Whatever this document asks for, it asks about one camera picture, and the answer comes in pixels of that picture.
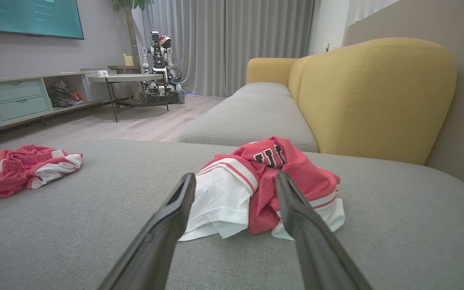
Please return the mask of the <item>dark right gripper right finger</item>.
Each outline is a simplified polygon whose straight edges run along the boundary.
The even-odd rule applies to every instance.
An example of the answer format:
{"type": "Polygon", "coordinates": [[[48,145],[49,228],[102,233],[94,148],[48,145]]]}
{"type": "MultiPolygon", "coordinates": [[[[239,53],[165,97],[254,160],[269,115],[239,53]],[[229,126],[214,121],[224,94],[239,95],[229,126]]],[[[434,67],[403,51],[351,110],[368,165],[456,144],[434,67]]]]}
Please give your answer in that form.
{"type": "Polygon", "coordinates": [[[279,172],[276,193],[282,222],[294,239],[306,290],[370,290],[365,276],[305,199],[291,176],[279,172]]]}

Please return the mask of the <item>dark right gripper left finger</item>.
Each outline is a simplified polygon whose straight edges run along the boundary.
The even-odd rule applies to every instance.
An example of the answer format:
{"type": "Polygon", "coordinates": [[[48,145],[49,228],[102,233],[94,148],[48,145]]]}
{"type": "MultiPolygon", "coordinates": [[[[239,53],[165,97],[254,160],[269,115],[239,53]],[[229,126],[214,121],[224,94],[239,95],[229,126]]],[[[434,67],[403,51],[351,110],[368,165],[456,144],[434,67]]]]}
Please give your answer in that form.
{"type": "Polygon", "coordinates": [[[110,270],[100,290],[164,290],[178,240],[195,200],[196,178],[186,173],[110,270]]]}

